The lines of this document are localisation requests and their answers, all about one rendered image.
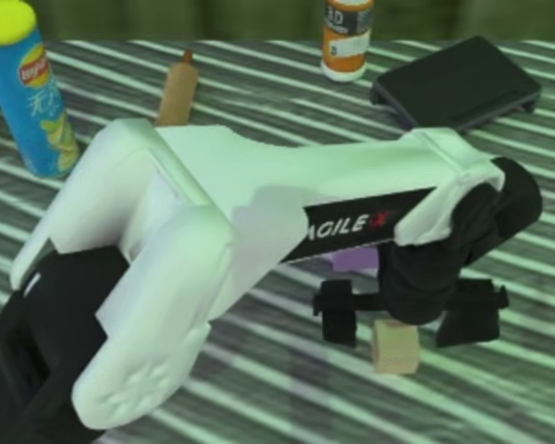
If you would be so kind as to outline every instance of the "table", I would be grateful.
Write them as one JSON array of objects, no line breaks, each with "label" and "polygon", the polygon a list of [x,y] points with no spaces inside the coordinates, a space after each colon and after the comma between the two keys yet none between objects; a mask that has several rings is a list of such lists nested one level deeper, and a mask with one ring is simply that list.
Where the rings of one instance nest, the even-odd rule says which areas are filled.
[{"label": "table", "polygon": [[[446,43],[374,43],[369,69],[335,85],[317,43],[52,43],[49,56],[82,144],[117,117],[153,119],[167,65],[190,47],[201,70],[192,121],[257,141],[297,146],[395,139],[372,106],[372,78]],[[555,43],[501,49],[544,87],[534,115],[512,113],[472,131],[475,147],[522,162],[545,199],[540,222],[465,272],[508,285],[501,340],[436,350],[425,327],[415,376],[375,376],[370,331],[356,351],[320,339],[310,299],[330,275],[320,259],[284,265],[227,315],[189,383],[164,408],[113,432],[118,442],[555,444]],[[0,305],[21,243],[60,188],[21,166],[0,117]],[[370,290],[366,276],[355,277]]]}]

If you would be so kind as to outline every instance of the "blue chip canister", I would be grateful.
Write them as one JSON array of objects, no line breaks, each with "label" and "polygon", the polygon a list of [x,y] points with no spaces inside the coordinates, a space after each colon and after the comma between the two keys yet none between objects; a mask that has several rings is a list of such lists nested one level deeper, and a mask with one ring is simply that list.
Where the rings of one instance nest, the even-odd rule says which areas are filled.
[{"label": "blue chip canister", "polygon": [[0,0],[0,109],[27,169],[66,176],[80,150],[33,9]]}]

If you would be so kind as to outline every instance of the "agilex logo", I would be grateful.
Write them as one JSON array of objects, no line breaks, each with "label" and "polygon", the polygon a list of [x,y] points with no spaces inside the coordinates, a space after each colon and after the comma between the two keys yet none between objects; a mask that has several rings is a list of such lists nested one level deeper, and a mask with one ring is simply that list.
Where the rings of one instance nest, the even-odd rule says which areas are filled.
[{"label": "agilex logo", "polygon": [[390,216],[391,212],[389,210],[383,210],[375,215],[364,214],[357,217],[341,217],[336,220],[328,220],[317,225],[311,225],[308,228],[308,240],[315,241],[381,228],[387,224]]},{"label": "agilex logo", "polygon": [[49,62],[45,47],[38,43],[22,58],[18,66],[20,82],[31,88],[41,88],[49,80]]}]

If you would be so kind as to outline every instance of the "yellow lid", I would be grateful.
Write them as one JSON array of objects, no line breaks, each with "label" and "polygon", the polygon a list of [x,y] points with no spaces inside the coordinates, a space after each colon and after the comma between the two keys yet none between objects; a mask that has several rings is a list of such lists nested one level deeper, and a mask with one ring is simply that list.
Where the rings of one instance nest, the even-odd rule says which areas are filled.
[{"label": "yellow lid", "polygon": [[0,0],[0,46],[18,43],[35,28],[32,7],[19,0]]}]

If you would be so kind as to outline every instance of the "beige cube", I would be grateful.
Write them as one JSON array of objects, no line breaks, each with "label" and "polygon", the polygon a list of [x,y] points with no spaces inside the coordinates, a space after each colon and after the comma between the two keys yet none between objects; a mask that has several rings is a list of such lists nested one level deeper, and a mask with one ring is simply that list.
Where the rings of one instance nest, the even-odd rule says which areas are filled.
[{"label": "beige cube", "polygon": [[372,336],[374,370],[379,374],[410,375],[419,366],[419,334],[416,326],[394,319],[377,319]]}]

